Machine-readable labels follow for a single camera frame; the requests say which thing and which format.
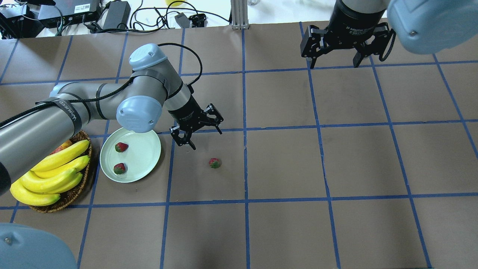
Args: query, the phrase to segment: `fruit basket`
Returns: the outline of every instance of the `fruit basket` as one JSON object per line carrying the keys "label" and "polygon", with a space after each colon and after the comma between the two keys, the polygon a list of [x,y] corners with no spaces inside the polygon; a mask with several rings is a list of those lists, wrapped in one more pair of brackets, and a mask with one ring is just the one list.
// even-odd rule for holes
{"label": "fruit basket", "polygon": [[80,183],[73,187],[72,189],[63,192],[60,194],[60,199],[55,202],[54,204],[46,205],[46,206],[33,206],[30,205],[29,207],[37,212],[41,213],[52,213],[56,212],[59,210],[62,210],[66,208],[67,206],[71,205],[80,195],[83,193],[85,189],[87,189],[88,186],[90,186],[90,183],[92,181],[92,177],[90,176],[92,174],[90,169],[91,165],[91,154],[93,152],[93,147],[91,145],[91,139],[89,138],[88,134],[86,134],[83,130],[81,130],[78,134],[74,135],[72,138],[70,138],[71,142],[76,143],[81,140],[87,139],[89,141],[89,146],[84,151],[80,156],[88,155],[90,157],[90,162],[87,164],[81,172],[83,173],[83,178],[81,179]]}

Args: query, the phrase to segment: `plate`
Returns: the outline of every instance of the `plate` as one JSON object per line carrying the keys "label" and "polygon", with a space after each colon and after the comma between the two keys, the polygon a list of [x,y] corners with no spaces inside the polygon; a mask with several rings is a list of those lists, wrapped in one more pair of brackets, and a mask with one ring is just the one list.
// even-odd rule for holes
{"label": "plate", "polygon": [[[115,145],[118,142],[128,144],[128,149],[117,152]],[[110,179],[129,183],[144,178],[159,161],[161,142],[153,130],[147,133],[135,133],[120,128],[106,139],[99,154],[101,170]],[[124,163],[126,172],[117,175],[113,168],[118,163]]]}

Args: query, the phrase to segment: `sticker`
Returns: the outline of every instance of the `sticker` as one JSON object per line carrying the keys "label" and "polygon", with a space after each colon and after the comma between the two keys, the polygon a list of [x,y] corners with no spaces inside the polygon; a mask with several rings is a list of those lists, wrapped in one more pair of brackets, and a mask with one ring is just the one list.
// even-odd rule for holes
{"label": "sticker", "polygon": [[85,12],[85,11],[89,11],[89,6],[90,6],[90,4],[75,6],[75,14]]}

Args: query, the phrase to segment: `banana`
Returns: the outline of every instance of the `banana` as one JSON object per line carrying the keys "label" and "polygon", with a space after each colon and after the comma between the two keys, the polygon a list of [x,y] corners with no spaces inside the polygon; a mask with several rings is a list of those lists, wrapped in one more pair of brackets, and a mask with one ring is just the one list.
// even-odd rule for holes
{"label": "banana", "polygon": [[47,179],[47,178],[54,177],[55,175],[58,175],[59,173],[65,170],[68,170],[70,168],[74,168],[75,171],[78,173],[79,171],[83,170],[83,168],[87,166],[89,159],[90,158],[88,157],[88,155],[81,156],[55,169],[44,171],[44,172],[38,171],[38,172],[35,172],[35,174],[42,179]]}
{"label": "banana", "polygon": [[82,173],[76,173],[75,176],[73,177],[72,180],[70,180],[67,184],[63,185],[62,187],[55,189],[51,192],[53,193],[63,193],[65,191],[68,191],[72,189],[74,186],[78,185],[80,183],[81,179],[83,177]]}
{"label": "banana", "polygon": [[28,171],[18,180],[22,185],[33,192],[51,192],[70,182],[76,174],[74,168],[65,170],[64,172],[47,179],[36,176],[32,171]]}
{"label": "banana", "polygon": [[29,191],[19,180],[10,186],[10,192],[15,199],[28,205],[45,206],[56,203],[60,199],[58,193],[41,194]]}
{"label": "banana", "polygon": [[82,154],[88,148],[88,146],[88,140],[76,142],[60,152],[48,155],[31,170],[34,172],[43,172],[57,168]]}

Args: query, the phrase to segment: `red strawberry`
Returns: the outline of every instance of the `red strawberry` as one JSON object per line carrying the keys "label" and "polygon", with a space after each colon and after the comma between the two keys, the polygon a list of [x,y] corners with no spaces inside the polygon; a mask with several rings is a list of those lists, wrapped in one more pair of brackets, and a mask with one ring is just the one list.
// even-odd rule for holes
{"label": "red strawberry", "polygon": [[113,168],[113,171],[115,172],[115,174],[120,175],[120,174],[126,172],[126,167],[124,166],[124,163],[118,163]]}
{"label": "red strawberry", "polygon": [[211,158],[209,160],[209,166],[211,168],[219,168],[221,166],[222,162],[219,158]]}
{"label": "red strawberry", "polygon": [[119,142],[115,145],[115,150],[118,151],[118,152],[123,152],[126,149],[128,149],[128,144]]}

